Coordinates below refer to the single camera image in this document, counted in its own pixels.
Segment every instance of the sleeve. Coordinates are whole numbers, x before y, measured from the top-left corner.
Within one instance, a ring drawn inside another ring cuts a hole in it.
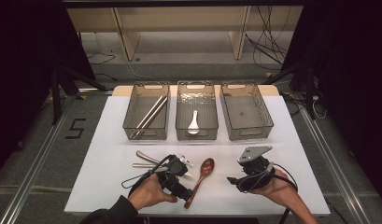
[[[110,209],[99,209],[82,219],[80,224],[127,223],[138,215],[134,206],[122,195]]]

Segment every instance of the white tabletop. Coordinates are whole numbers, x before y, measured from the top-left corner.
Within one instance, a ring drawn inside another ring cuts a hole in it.
[[[168,137],[165,141],[138,143],[129,141],[122,129],[128,96],[108,97],[95,131],[89,151],[79,172],[68,203],[67,213],[90,213],[100,208],[111,207],[120,195],[127,197],[129,190],[121,186],[123,180],[141,175],[147,171],[133,168],[134,162],[147,163],[136,157],[141,150],[150,157],[161,160],[168,154],[184,156],[194,164],[189,168],[194,179],[181,177],[180,183],[193,189],[200,175],[200,165],[207,158],[213,158],[215,169],[201,184],[189,209],[185,201],[160,203],[139,211],[141,216],[152,217],[257,217],[282,215],[285,208],[270,202],[262,196],[241,193],[226,179],[227,176],[243,177],[242,167],[237,159],[246,147],[272,146],[264,158],[284,166],[295,178],[299,193],[316,216],[330,214],[317,180],[313,175],[298,134],[293,126],[288,109],[281,96],[263,96],[274,128],[266,139],[231,142],[226,131],[219,97],[217,112],[219,130],[217,140],[203,143],[177,141],[175,129],[175,97],[171,98]]]

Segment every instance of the human hand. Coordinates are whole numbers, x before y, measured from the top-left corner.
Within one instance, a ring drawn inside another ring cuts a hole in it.
[[[178,198],[165,193],[159,184],[159,177],[156,174],[145,179],[138,188],[129,196],[129,201],[138,211],[143,207],[150,207],[157,203],[176,203]]]
[[[276,169],[275,175],[288,179],[287,175],[278,169]],[[249,192],[261,194],[272,202],[289,208],[301,223],[317,223],[301,196],[299,196],[293,186],[286,181],[273,177],[272,181],[265,187],[253,189]]]

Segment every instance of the white spoon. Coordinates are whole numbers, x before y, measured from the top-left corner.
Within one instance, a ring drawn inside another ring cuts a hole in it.
[[[190,126],[188,127],[188,133],[197,134],[199,133],[199,126],[197,125],[197,110],[193,110],[193,119]]]

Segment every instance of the transparent storage bin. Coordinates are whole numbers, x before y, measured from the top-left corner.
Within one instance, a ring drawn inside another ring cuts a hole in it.
[[[165,140],[170,105],[169,82],[136,82],[123,129],[129,140]]]
[[[231,141],[268,137],[274,123],[255,81],[223,82],[220,100]]]
[[[189,129],[197,111],[197,129]],[[218,115],[213,81],[179,81],[176,130],[178,140],[216,140]]]

